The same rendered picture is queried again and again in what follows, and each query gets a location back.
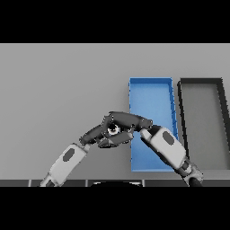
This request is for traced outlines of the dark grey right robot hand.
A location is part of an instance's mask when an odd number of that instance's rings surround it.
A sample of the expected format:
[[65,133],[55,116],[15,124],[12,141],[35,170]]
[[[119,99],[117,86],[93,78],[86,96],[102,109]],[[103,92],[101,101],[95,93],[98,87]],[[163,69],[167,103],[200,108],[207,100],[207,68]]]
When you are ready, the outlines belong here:
[[153,126],[153,121],[123,111],[110,111],[109,115],[105,116],[102,120],[102,134],[105,137],[111,137],[108,133],[110,124],[116,124],[119,127],[119,133],[129,131],[132,128],[139,132],[142,128],[150,129]]

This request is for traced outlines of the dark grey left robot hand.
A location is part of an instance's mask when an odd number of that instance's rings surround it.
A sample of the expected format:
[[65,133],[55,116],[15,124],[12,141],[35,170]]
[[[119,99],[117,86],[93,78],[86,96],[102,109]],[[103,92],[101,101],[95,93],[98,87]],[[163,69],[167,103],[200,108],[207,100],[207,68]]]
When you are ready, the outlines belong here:
[[79,142],[83,146],[97,144],[99,148],[117,147],[120,144],[127,144],[132,140],[134,131],[132,128],[129,131],[122,131],[117,135],[105,137],[102,134],[102,125],[98,125],[80,137]]

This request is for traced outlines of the blue bin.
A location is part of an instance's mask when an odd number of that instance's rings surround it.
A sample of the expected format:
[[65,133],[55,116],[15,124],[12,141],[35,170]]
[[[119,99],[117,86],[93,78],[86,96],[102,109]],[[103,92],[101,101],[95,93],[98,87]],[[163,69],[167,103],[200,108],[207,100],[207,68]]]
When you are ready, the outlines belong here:
[[[171,77],[130,77],[129,112],[151,119],[155,125],[168,128],[178,137],[176,109]],[[138,132],[131,141],[131,171],[137,173],[171,172],[141,139]]]

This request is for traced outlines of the dark grey bin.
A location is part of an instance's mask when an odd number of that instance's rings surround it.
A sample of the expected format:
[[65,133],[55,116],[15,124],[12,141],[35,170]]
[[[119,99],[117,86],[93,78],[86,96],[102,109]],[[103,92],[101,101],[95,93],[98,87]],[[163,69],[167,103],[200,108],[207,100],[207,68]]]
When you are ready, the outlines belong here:
[[222,78],[177,83],[184,146],[201,170],[230,170],[230,117]]

